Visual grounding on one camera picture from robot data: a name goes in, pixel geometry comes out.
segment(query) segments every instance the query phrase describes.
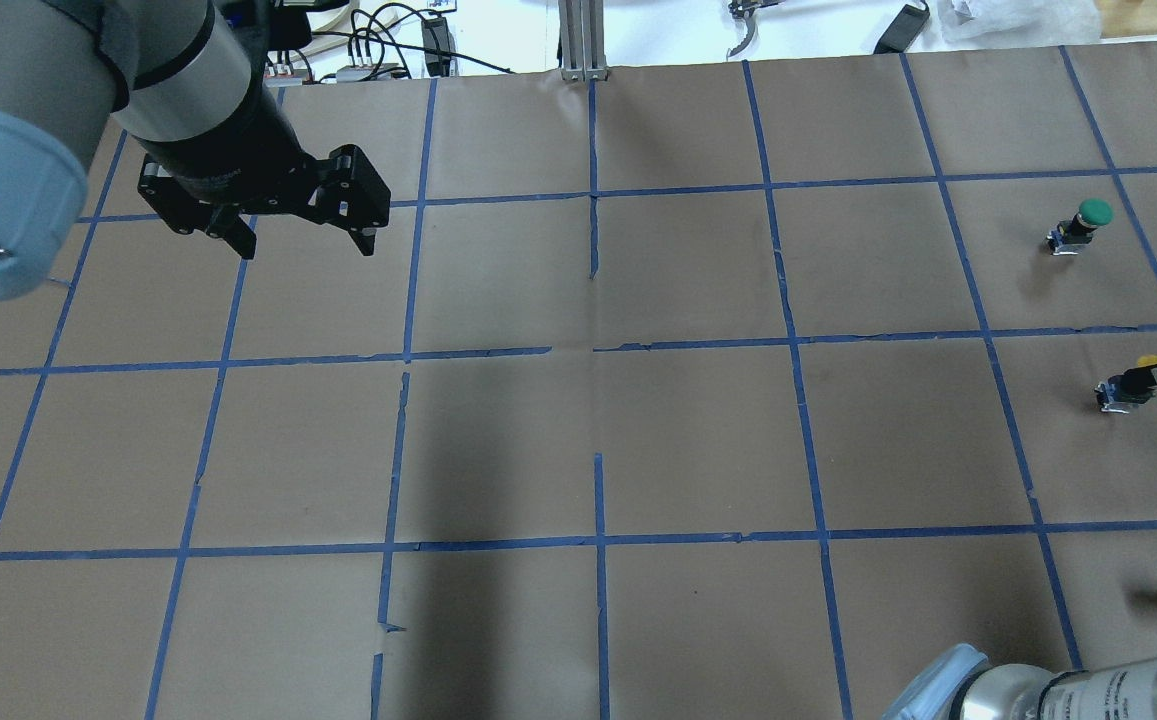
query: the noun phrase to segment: blue tape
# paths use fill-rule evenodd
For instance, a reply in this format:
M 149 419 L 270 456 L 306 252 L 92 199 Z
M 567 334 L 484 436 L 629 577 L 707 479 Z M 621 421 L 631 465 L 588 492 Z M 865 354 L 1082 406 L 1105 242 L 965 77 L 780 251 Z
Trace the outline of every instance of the blue tape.
M 605 542 L 605 456 L 597 451 L 596 475 L 596 653 L 600 662 L 600 720 L 610 718 L 609 692 L 609 574 Z
M 960 538 L 981 536 L 1022 536 L 1036 532 L 1030 526 L 950 526 L 934 528 L 860 528 L 831 530 L 832 539 L 900 539 L 900 538 Z
M 587 163 L 591 174 L 591 177 L 588 178 L 588 193 L 591 196 L 591 267 L 590 274 L 587 277 L 591 279 L 596 277 L 597 270 L 600 270 L 600 215 L 596 210 L 598 200 L 596 193 L 600 192 L 600 182 L 596 172 L 596 81 L 592 79 L 587 81 L 587 146 L 588 152 L 590 152 Z
M 552 200 L 574 200 L 587 197 L 587 192 L 540 192 L 537 194 L 487 194 L 484 197 L 432 197 L 422 200 L 422 205 L 492 205 L 496 203 L 546 203 Z
M 933 176 L 901 176 L 893 178 L 842 178 L 830 181 L 789 181 L 774 182 L 771 188 L 774 190 L 802 190 L 803 188 L 857 188 L 870 186 L 870 184 L 912 184 L 934 182 Z
M 1137 326 L 1091 325 L 1088 328 L 1015 328 L 992 329 L 993 337 L 1048 337 L 1073 335 L 1125 335 L 1157 333 L 1157 323 Z M 981 331 L 933 331 L 880 335 L 824 335 L 802 336 L 797 345 L 816 343 L 848 341 L 913 341 L 913 340 L 963 340 L 980 338 Z M 769 347 L 789 345 L 783 337 L 734 338 L 734 340 L 679 340 L 679 341 L 625 341 L 614 347 L 595 347 L 592 352 L 638 352 L 655 350 L 694 350 L 715 347 Z M 546 355 L 554 347 L 491 347 L 477 350 L 436 350 L 413 352 L 410 360 L 454 360 L 464 357 L 517 357 Z M 338 365 L 338 363 L 396 363 L 403 361 L 403 352 L 379 352 L 376 355 L 308 355 L 308 357 L 245 357 L 239 360 L 177 360 L 164 363 L 108 363 L 108 365 L 54 365 L 51 368 L 0 368 L 0 377 L 12 375 L 62 375 L 81 373 L 143 373 L 165 370 L 215 370 L 227 368 L 270 368 L 277 365 Z
M 697 188 L 636 188 L 636 190 L 597 190 L 597 197 L 647 197 L 650 194 L 702 194 L 710 192 L 747 192 L 764 190 L 764 184 L 702 184 Z
M 651 352 L 655 350 L 705 350 L 715 347 L 769 347 L 790 345 L 784 337 L 756 337 L 746 340 L 625 341 L 618 347 L 596 347 L 592 352 Z
M 982 331 L 982 345 L 986 347 L 986 355 L 988 355 L 988 363 L 992 367 L 995 388 L 997 388 L 1000 396 L 1000 410 L 1003 411 L 1004 421 L 1009 428 L 1009 442 L 1014 443 L 1014 456 L 1017 460 L 1023 491 L 1025 491 L 1027 504 L 1031 507 L 1032 524 L 1036 526 L 1036 537 L 1040 542 L 1040 553 L 1044 558 L 1045 573 L 1049 575 L 1049 588 L 1053 593 L 1054 607 L 1057 609 L 1057 623 L 1062 625 L 1063 638 L 1067 642 L 1067 653 L 1071 657 L 1073 667 L 1081 667 L 1079 648 L 1076 644 L 1076 633 L 1073 630 L 1071 616 L 1067 612 L 1067 600 L 1062 589 L 1062 580 L 1057 576 L 1057 565 L 1054 564 L 1053 550 L 1049 548 L 1049 537 L 1044 531 L 1044 514 L 1040 512 L 1040 502 L 1036 500 L 1036 487 L 1031 482 L 1031 468 L 1027 464 L 1026 453 L 1022 448 L 1022 434 L 1018 432 L 1017 418 L 1014 416 L 1014 404 L 1009 401 L 1009 388 L 1004 382 L 1004 373 L 1000 369 L 1000 359 L 992 337 L 992 328 L 986 318 L 982 295 L 979 292 L 979 287 L 977 287 L 974 278 L 974 266 L 970 263 L 965 237 L 961 235 L 961 225 L 959 225 L 959 220 L 956 218 L 956 206 L 952 203 L 952 196 L 943 177 L 943 167 L 938 159 L 938 149 L 934 145 L 934 135 L 929 130 L 929 119 L 926 118 L 924 105 L 920 101 L 916 79 L 911 72 L 911 64 L 907 61 L 907 56 L 899 54 L 898 60 L 902 64 L 902 76 L 907 79 L 907 90 L 911 91 L 912 105 L 916 109 L 921 135 L 924 137 L 924 146 L 929 150 L 930 163 L 934 164 L 934 174 L 938 177 L 938 190 L 943 197 L 943 208 L 946 210 L 946 221 L 950 225 L 950 229 L 952 229 L 952 238 L 956 241 L 956 252 L 959 255 L 959 259 L 961 259 L 961 270 L 965 272 L 965 282 L 968 286 L 970 299 L 974 301 L 974 314 L 977 319 L 979 319 L 979 328 Z
M 1157 519 L 1096 520 L 1076 523 L 1025 526 L 936 526 L 929 528 L 854 528 L 828 530 L 837 539 L 902 539 L 1018 536 L 1030 532 L 1150 532 Z M 320 544 L 267 544 L 267 546 L 189 548 L 189 557 L 278 557 L 287 554 L 382 554 L 385 552 L 485 552 L 529 548 L 595 548 L 614 544 L 707 544 L 743 542 L 817 542 L 817 530 L 760 530 L 760 532 L 659 532 L 606 534 L 464 542 L 359 542 Z M 0 551 L 0 563 L 38 560 L 145 560 L 177 557 L 177 548 L 108 548 L 106 550 Z
M 373 673 L 369 674 L 369 720 L 378 720 L 382 704 L 382 653 L 374 653 Z
M 821 559 L 821 590 L 826 601 L 826 614 L 828 615 L 828 630 L 831 633 L 831 655 L 835 660 L 835 678 L 840 693 L 840 711 L 843 720 L 853 720 L 853 701 L 849 697 L 849 678 L 846 664 L 843 664 L 843 639 L 840 634 L 840 614 L 835 602 L 835 578 L 831 571 L 831 548 L 828 524 L 826 524 L 826 510 L 821 506 L 821 486 L 819 484 L 819 471 L 817 471 L 817 455 L 815 451 L 815 429 L 810 421 L 810 407 L 805 396 L 805 377 L 801 372 L 799 344 L 794 340 L 796 332 L 796 319 L 793 316 L 793 307 L 787 292 L 787 269 L 783 265 L 783 241 L 778 228 L 778 208 L 774 204 L 774 184 L 771 182 L 769 153 L 765 147 L 765 128 L 760 119 L 760 102 L 756 100 L 756 82 L 751 76 L 751 64 L 742 61 L 742 73 L 747 86 L 747 102 L 751 104 L 751 119 L 756 127 L 756 147 L 760 152 L 760 174 L 764 181 L 765 206 L 769 211 L 769 235 L 774 249 L 774 269 L 778 273 L 778 289 L 783 304 L 783 319 L 787 323 L 788 346 L 793 355 L 793 382 L 796 385 L 796 405 L 801 420 L 801 438 L 805 443 L 805 464 L 808 479 L 810 479 L 810 495 L 815 501 L 815 530 L 817 542 L 819 542 L 819 553 Z
M 396 543 L 396 519 L 400 510 L 400 473 L 405 456 L 405 416 L 410 409 L 410 374 L 400 375 L 400 401 L 396 410 L 396 440 L 391 450 L 391 486 L 386 493 L 385 548 Z M 378 583 L 378 624 L 386 624 L 386 611 L 391 607 L 391 561 L 395 552 L 386 550 L 382 556 L 382 579 Z
M 410 255 L 410 294 L 405 297 L 404 361 L 408 363 L 414 346 L 414 303 L 418 301 L 418 260 L 422 258 L 422 222 L 427 213 L 427 170 L 432 167 L 432 126 L 436 118 L 436 82 L 427 88 L 427 119 L 422 131 L 422 164 L 418 170 L 418 201 L 414 214 L 414 243 Z
M 413 352 L 413 360 L 455 360 L 463 357 L 522 357 L 522 355 L 546 355 L 551 352 L 551 346 L 540 347 L 496 347 L 492 350 L 435 350 L 427 352 Z

